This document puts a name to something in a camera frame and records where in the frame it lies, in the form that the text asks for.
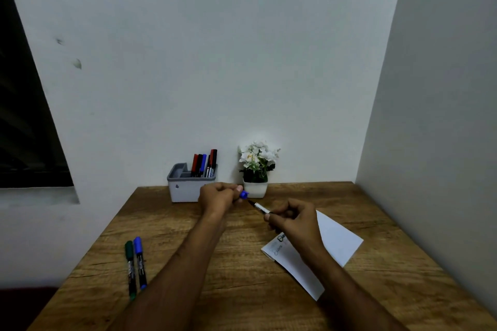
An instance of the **white pen holder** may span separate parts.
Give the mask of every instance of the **white pen holder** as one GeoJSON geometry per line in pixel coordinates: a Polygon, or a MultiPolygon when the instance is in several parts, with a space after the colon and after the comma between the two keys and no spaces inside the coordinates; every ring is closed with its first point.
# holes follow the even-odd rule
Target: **white pen holder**
{"type": "Polygon", "coordinates": [[[196,202],[200,196],[200,188],[204,184],[211,184],[216,181],[216,165],[213,177],[191,177],[191,171],[188,170],[186,163],[175,164],[167,176],[171,201],[179,202],[196,202]]]}

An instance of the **potted plant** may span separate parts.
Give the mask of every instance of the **potted plant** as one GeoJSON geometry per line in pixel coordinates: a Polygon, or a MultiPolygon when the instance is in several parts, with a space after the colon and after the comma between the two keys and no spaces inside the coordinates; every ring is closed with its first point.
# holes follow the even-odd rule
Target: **potted plant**
{"type": "Polygon", "coordinates": [[[238,147],[240,162],[244,168],[244,189],[251,198],[262,198],[267,190],[267,173],[276,167],[280,150],[270,150],[266,143],[254,142],[245,147],[238,147]]]}

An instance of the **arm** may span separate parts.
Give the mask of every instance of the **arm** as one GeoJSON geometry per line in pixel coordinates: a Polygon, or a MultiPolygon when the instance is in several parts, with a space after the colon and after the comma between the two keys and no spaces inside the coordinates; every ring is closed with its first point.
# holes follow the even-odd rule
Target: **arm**
{"type": "Polygon", "coordinates": [[[209,260],[226,227],[225,214],[242,189],[222,183],[202,187],[202,216],[165,267],[116,318],[109,331],[175,331],[188,325],[209,260]]]}
{"type": "Polygon", "coordinates": [[[264,215],[270,228],[282,230],[302,260],[314,272],[338,306],[351,331],[406,331],[369,293],[328,253],[318,226],[313,204],[289,199],[288,204],[264,215]]]}

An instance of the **wood grain surface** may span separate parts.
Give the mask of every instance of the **wood grain surface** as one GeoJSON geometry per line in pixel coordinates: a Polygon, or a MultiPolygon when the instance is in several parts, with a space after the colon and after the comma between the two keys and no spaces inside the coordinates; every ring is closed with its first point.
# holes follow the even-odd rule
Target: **wood grain surface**
{"type": "MultiPolygon", "coordinates": [[[[288,197],[313,202],[364,239],[345,268],[409,329],[497,330],[488,312],[355,184],[271,184],[260,202],[271,209],[288,197]]],[[[129,301],[125,242],[142,237],[150,282],[198,216],[196,203],[172,204],[167,187],[136,189],[29,330],[104,330],[129,301]]],[[[248,203],[230,212],[191,329],[334,329],[326,301],[316,303],[261,252],[274,235],[248,203]]]]}

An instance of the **person's left hand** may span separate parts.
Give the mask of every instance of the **person's left hand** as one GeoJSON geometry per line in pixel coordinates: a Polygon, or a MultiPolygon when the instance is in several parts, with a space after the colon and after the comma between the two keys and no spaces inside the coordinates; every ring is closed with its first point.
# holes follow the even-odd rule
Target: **person's left hand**
{"type": "Polygon", "coordinates": [[[224,216],[237,200],[243,190],[243,186],[237,184],[226,184],[215,182],[206,184],[200,188],[198,202],[204,215],[224,216]]]}

